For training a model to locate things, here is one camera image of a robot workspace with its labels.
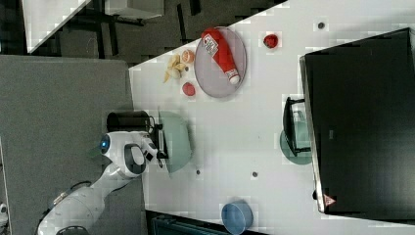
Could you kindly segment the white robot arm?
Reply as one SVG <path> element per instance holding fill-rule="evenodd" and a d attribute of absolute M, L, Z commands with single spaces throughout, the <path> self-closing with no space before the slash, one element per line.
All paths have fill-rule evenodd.
<path fill-rule="evenodd" d="M 140 176 L 146 164 L 162 154 L 151 135 L 163 137 L 162 125 L 151 131 L 113 131 L 100 142 L 101 154 L 111 163 L 100 178 L 61 194 L 37 225 L 35 235 L 89 235 L 89 229 L 105 210 L 105 199 Z"/>

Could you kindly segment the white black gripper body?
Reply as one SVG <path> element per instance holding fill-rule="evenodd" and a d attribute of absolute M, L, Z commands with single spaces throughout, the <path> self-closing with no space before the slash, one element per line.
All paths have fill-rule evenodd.
<path fill-rule="evenodd" d="M 159 167 L 165 165 L 168 153 L 161 124 L 156 124 L 150 128 L 150 132 L 142 134 L 142 152 L 148 162 L 155 160 Z"/>

